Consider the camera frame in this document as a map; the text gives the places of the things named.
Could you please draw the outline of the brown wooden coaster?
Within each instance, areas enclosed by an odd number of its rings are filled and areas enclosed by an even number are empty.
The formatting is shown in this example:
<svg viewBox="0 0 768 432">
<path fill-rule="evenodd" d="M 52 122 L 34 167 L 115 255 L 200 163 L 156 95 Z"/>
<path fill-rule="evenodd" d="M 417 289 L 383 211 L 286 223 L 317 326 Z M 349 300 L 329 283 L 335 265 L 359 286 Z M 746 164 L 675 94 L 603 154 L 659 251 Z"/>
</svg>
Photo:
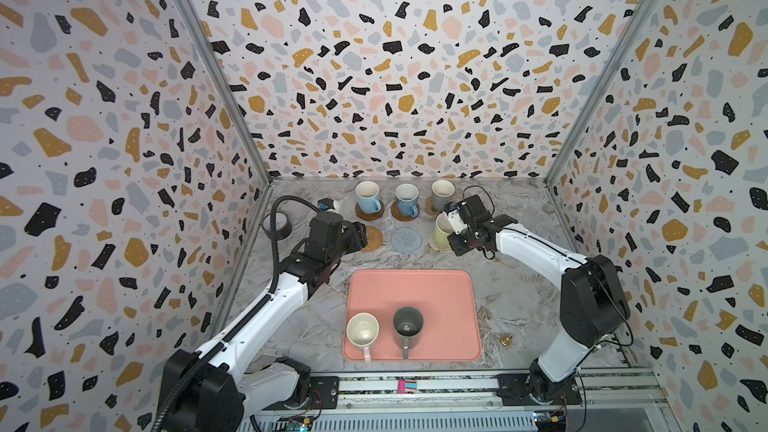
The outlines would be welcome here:
<svg viewBox="0 0 768 432">
<path fill-rule="evenodd" d="M 420 215 L 420 206 L 417 202 L 394 201 L 390 207 L 392 217 L 399 222 L 412 222 Z"/>
<path fill-rule="evenodd" d="M 355 210 L 356 216 L 360 220 L 363 220 L 363 221 L 366 221 L 366 222 L 376 221 L 376 220 L 380 219 L 383 216 L 383 214 L 384 214 L 384 209 L 380 209 L 378 212 L 375 212 L 375 213 L 365 213 L 361 209 L 361 207 L 360 207 L 360 205 L 358 203 L 355 204 L 354 210 Z"/>
</svg>

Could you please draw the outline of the white mug grey handle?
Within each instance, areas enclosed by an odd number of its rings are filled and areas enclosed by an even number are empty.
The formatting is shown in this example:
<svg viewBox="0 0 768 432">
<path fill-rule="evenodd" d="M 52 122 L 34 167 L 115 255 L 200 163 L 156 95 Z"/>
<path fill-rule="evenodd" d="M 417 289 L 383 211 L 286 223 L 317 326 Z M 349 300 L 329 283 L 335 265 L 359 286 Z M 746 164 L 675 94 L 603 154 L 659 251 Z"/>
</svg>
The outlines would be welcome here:
<svg viewBox="0 0 768 432">
<path fill-rule="evenodd" d="M 456 192 L 453 183 L 447 180 L 437 180 L 431 186 L 431 209 L 441 213 L 444 207 L 453 200 Z"/>
</svg>

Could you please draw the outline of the beige patterned round coaster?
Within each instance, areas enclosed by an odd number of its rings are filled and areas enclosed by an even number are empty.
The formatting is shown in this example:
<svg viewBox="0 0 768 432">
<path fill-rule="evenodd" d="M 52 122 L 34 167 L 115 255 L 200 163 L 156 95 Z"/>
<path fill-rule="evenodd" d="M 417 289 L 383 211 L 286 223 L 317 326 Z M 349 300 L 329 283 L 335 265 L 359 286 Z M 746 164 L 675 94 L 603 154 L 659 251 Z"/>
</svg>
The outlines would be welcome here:
<svg viewBox="0 0 768 432">
<path fill-rule="evenodd" d="M 434 250 L 435 252 L 443 253 L 443 254 L 451 253 L 452 252 L 452 250 L 451 250 L 451 248 L 449 246 L 448 247 L 439 247 L 438 244 L 435 242 L 435 239 L 434 239 L 433 235 L 430 235 L 428 237 L 428 244 L 432 248 L 432 250 Z"/>
</svg>

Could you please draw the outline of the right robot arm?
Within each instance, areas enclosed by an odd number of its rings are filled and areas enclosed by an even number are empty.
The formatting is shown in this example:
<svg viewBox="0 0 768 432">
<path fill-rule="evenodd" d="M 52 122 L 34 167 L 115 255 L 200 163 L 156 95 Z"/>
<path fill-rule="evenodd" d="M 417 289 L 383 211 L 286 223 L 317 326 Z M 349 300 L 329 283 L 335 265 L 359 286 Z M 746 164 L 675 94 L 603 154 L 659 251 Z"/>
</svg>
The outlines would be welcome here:
<svg viewBox="0 0 768 432">
<path fill-rule="evenodd" d="M 630 317 L 616 266 L 603 255 L 588 257 L 530 232 L 517 220 L 494 217 L 477 195 L 443 208 L 452 233 L 451 250 L 462 256 L 472 250 L 486 257 L 511 257 L 539 273 L 560 293 L 558 334 L 529 367 L 519 396 L 540 404 L 560 398 L 574 383 L 579 366 Z"/>
</svg>

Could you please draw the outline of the white mug blue handle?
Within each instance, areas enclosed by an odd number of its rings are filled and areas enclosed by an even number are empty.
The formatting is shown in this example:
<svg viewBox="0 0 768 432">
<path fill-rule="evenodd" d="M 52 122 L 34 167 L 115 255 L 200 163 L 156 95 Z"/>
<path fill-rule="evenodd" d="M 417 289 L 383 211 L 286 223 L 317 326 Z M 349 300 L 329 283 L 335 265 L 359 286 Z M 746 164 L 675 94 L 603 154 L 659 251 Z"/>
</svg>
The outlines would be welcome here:
<svg viewBox="0 0 768 432">
<path fill-rule="evenodd" d="M 380 188 L 373 181 L 363 181 L 355 188 L 357 207 L 365 215 L 375 215 L 382 210 Z"/>
</svg>

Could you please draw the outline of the woven rattan coaster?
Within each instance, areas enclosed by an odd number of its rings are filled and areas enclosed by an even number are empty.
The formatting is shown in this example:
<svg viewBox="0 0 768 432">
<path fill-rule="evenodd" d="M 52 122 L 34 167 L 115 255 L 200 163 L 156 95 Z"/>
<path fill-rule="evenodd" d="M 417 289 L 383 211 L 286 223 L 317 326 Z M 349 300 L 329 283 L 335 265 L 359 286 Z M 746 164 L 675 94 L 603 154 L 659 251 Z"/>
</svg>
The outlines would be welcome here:
<svg viewBox="0 0 768 432">
<path fill-rule="evenodd" d="M 366 228 L 367 245 L 362 249 L 364 253 L 372 253 L 383 245 L 383 233 L 376 227 Z"/>
</svg>

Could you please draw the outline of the white mug green handle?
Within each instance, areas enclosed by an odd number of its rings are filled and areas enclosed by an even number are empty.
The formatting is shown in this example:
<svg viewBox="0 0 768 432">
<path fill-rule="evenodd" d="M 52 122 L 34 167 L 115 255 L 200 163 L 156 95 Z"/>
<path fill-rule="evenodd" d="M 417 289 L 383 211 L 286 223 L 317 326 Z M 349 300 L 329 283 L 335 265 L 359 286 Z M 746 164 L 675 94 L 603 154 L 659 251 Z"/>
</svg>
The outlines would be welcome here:
<svg viewBox="0 0 768 432">
<path fill-rule="evenodd" d="M 435 226 L 432 232 L 435 242 L 439 247 L 450 247 L 448 237 L 453 234 L 453 230 L 450 227 L 448 219 L 445 213 L 441 213 L 435 220 Z"/>
</svg>

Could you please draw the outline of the paw print wooden coaster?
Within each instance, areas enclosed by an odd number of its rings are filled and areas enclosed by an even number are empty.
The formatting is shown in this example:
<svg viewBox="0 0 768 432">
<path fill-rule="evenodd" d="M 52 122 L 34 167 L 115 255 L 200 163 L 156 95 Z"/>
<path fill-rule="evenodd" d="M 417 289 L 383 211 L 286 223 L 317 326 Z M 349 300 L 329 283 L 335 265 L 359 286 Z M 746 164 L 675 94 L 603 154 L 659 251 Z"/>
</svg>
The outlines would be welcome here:
<svg viewBox="0 0 768 432">
<path fill-rule="evenodd" d="M 433 207 L 433 201 L 431 197 L 426 198 L 425 211 L 431 216 L 437 216 L 439 214 L 439 211 Z"/>
</svg>

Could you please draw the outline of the dark grey mug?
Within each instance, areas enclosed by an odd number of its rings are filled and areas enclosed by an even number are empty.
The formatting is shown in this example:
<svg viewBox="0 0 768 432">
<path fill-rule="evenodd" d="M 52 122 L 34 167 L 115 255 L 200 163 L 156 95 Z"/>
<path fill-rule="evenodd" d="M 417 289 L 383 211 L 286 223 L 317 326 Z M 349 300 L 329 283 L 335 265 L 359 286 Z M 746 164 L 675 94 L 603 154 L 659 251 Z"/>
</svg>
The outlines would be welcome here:
<svg viewBox="0 0 768 432">
<path fill-rule="evenodd" d="M 402 359 L 407 361 L 412 350 L 419 344 L 424 317 L 417 308 L 406 306 L 395 312 L 392 325 L 395 344 L 401 350 Z"/>
</svg>

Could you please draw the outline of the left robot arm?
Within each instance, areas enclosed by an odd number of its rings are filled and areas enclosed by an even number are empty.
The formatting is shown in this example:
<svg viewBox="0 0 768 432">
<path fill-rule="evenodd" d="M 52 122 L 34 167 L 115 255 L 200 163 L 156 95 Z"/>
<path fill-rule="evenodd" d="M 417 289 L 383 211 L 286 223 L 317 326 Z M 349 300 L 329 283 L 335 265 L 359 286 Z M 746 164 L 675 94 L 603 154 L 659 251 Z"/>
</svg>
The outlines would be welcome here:
<svg viewBox="0 0 768 432">
<path fill-rule="evenodd" d="M 341 259 L 367 245 L 366 227 L 320 211 L 286 258 L 274 250 L 269 286 L 224 330 L 165 363 L 155 431 L 235 431 L 269 407 L 305 409 L 315 399 L 308 366 L 286 357 L 248 370 L 277 329 L 324 284 Z"/>
</svg>

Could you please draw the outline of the white mug pink handle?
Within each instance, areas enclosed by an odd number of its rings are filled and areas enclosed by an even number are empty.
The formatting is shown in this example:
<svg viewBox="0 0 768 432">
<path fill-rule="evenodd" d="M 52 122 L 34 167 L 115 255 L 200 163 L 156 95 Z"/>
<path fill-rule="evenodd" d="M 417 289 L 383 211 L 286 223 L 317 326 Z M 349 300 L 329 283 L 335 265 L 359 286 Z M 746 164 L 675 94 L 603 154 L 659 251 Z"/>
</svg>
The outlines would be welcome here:
<svg viewBox="0 0 768 432">
<path fill-rule="evenodd" d="M 370 313 L 358 313 L 347 323 L 346 337 L 348 341 L 363 353 L 364 361 L 372 361 L 371 349 L 378 339 L 380 325 L 375 316 Z"/>
</svg>

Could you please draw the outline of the light blue mug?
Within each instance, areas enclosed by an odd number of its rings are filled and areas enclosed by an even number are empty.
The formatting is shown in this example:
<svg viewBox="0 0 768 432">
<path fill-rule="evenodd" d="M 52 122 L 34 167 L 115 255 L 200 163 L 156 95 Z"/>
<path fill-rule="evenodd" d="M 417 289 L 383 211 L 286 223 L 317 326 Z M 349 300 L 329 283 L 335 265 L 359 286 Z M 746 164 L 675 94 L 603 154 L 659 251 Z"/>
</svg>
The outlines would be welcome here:
<svg viewBox="0 0 768 432">
<path fill-rule="evenodd" d="M 420 212 L 418 188 L 412 184 L 402 184 L 396 188 L 395 194 L 400 216 L 407 219 L 416 218 Z"/>
</svg>

